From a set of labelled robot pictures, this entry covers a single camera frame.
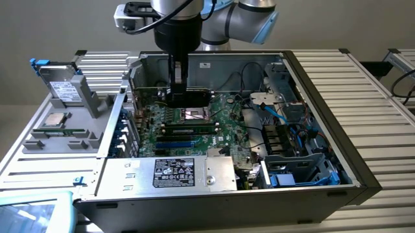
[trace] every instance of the green circuit board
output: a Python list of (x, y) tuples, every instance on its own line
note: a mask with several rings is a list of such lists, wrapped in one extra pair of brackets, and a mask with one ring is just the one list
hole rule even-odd
[[(183, 109), (170, 109), (158, 102), (147, 105), (143, 110), (142, 124), (139, 124), (139, 157), (199, 156), (206, 155), (209, 149), (222, 149), (229, 146), (235, 165), (241, 168), (253, 168), (251, 162), (247, 163), (247, 157), (251, 155), (251, 150), (243, 149), (237, 141), (245, 137), (247, 131), (245, 127), (238, 125), (243, 125), (245, 123), (237, 123), (230, 117), (234, 108), (234, 103), (227, 102), (227, 99), (230, 98), (234, 99), (234, 95), (222, 94), (213, 100), (211, 105), (207, 107), (209, 116), (213, 116), (209, 120), (186, 120)], [(239, 104), (235, 105), (234, 113), (239, 116)], [(165, 135), (162, 132), (162, 124), (166, 122), (170, 122), (170, 124), (175, 124), (178, 126), (201, 123), (219, 123), (219, 125), (215, 126), (215, 128), (218, 128), (218, 132), (217, 134), (191, 136), (194, 144), (193, 147), (159, 149), (157, 148), (158, 137)]]

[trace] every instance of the warning label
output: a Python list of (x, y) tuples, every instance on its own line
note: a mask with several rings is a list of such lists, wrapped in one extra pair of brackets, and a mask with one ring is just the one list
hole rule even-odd
[(63, 102), (80, 102), (80, 96), (78, 94), (75, 86), (70, 82), (50, 82), (51, 86), (58, 94), (58, 97)]
[(157, 159), (155, 188), (195, 186), (195, 159)]

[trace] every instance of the motherboard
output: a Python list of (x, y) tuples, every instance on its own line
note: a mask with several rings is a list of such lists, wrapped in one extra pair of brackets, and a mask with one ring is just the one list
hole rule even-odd
[(230, 155), (239, 168), (253, 168), (251, 150), (245, 149), (247, 130), (242, 106), (233, 94), (219, 94), (209, 107), (169, 108), (147, 104), (141, 113), (139, 157)]

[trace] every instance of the capacitor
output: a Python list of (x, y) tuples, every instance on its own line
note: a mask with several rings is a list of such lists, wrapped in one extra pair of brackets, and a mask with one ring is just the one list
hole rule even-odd
[(233, 98), (227, 98), (227, 103), (229, 104), (234, 104), (235, 103), (235, 100)]

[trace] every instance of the gray wall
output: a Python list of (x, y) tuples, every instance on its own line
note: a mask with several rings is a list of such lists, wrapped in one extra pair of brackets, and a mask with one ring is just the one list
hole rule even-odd
[[(2, 0), (0, 104), (38, 104), (47, 89), (32, 57), (68, 61), (78, 49), (158, 50), (153, 33), (115, 29), (119, 0)], [(415, 48), (414, 0), (277, 0), (281, 17), (269, 42), (234, 49), (349, 48), (362, 60), (387, 48)]]

